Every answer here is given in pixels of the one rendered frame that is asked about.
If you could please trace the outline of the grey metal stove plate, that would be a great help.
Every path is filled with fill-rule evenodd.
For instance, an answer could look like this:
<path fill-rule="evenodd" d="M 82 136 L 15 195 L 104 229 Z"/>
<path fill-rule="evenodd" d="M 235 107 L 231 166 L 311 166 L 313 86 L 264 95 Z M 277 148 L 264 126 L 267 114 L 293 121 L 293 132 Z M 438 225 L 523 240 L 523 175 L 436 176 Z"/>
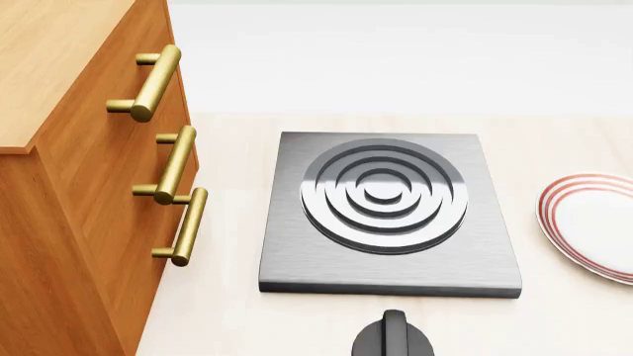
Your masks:
<path fill-rule="evenodd" d="M 479 138 L 282 133 L 258 285 L 517 298 L 521 275 Z"/>

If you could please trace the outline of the black stove knob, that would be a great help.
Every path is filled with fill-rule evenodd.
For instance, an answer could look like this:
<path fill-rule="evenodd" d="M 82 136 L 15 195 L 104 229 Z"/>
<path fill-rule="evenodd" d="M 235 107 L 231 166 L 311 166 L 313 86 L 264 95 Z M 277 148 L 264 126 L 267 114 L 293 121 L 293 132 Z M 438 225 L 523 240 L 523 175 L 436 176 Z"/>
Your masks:
<path fill-rule="evenodd" d="M 407 322 L 403 311 L 384 311 L 363 328 L 352 344 L 351 356 L 435 356 L 429 339 Z"/>

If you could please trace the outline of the wooden drawer cabinet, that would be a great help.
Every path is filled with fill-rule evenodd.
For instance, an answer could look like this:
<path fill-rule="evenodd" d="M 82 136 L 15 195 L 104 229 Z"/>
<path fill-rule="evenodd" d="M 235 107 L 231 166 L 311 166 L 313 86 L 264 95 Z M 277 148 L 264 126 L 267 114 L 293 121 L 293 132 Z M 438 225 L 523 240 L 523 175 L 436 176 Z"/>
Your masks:
<path fill-rule="evenodd" d="M 0 356 L 135 356 L 185 208 L 133 185 L 191 123 L 178 65 L 149 122 L 106 101 L 167 45 L 167 0 L 0 0 Z"/>

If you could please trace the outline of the white plate with red rings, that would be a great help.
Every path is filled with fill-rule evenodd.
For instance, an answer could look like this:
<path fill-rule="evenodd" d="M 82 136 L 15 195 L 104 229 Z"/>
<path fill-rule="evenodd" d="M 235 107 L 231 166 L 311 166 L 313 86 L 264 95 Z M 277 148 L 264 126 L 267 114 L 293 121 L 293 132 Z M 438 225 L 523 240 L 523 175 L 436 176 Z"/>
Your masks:
<path fill-rule="evenodd" d="M 536 220 L 562 254 L 595 275 L 633 286 L 633 178 L 581 173 L 549 183 Z"/>

